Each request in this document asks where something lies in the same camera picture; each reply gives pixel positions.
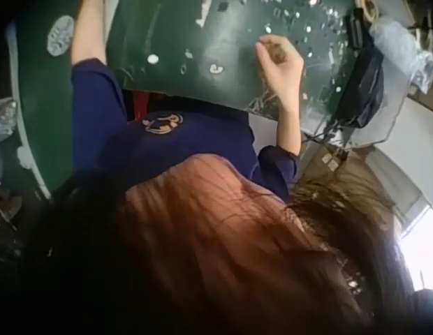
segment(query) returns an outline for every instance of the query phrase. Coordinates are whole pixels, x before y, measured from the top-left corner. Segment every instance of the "blue shirt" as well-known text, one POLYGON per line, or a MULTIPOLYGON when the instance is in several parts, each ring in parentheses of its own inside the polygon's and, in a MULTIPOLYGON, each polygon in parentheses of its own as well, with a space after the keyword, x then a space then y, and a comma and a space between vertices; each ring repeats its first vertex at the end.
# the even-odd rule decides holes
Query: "blue shirt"
POLYGON ((83 185, 106 178, 126 191, 194 154, 216 154, 245 178, 289 200, 298 159, 273 146, 257 157, 247 123, 187 111, 153 112, 127 122, 119 85, 97 59, 74 66, 72 83, 73 169, 83 185))

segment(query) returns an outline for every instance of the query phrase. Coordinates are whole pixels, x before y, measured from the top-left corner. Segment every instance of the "sleeve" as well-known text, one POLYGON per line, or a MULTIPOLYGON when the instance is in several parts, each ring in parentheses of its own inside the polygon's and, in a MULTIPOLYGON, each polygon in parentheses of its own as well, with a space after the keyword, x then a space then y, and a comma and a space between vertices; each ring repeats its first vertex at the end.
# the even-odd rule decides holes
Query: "sleeve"
POLYGON ((127 126, 122 91, 112 71, 98 59, 72 70, 72 155, 74 174, 101 173, 105 143, 127 126))
POLYGON ((258 155, 258 162, 265 185, 284 202, 288 202, 299 158, 281 147, 268 146, 258 155))

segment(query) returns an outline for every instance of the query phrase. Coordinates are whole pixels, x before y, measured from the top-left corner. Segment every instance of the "woman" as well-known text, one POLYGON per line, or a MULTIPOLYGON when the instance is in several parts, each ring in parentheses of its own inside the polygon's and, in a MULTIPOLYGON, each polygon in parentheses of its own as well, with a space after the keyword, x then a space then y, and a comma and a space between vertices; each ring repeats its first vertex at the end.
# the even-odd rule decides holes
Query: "woman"
POLYGON ((44 215, 27 251, 24 301, 44 306, 30 325, 314 334, 401 316, 409 286, 392 234, 366 210, 372 201, 356 207, 312 183, 286 204, 304 62, 283 37, 262 37, 256 52, 281 104, 277 146, 258 158, 241 112, 175 109, 128 124, 106 67, 103 0, 83 0, 72 47, 82 188, 44 215))

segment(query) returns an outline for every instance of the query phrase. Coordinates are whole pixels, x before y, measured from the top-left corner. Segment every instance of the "hand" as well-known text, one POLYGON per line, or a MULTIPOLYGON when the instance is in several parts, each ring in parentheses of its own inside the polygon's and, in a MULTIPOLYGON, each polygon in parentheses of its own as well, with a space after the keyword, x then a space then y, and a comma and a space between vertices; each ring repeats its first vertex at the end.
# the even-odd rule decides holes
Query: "hand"
POLYGON ((265 35, 256 43, 256 50, 267 83, 282 105, 299 101, 304 60, 291 42, 284 36, 265 35))

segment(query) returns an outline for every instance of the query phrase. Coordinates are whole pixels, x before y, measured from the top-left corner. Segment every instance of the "workbench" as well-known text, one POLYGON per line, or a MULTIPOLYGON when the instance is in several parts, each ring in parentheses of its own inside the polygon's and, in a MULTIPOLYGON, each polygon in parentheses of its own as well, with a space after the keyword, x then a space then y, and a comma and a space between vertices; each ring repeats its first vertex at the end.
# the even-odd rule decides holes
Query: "workbench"
MULTIPOLYGON (((41 0, 8 31, 20 135, 49 192, 72 172, 71 66, 69 52, 52 56, 47 40, 57 19, 75 17, 78 5, 41 0)), ((306 63, 301 120, 310 136, 323 131, 335 112, 355 61, 344 24, 354 0, 106 5, 108 62, 123 88, 196 98, 270 119, 278 117, 277 101, 262 80, 254 45, 269 32, 288 36, 306 63)))

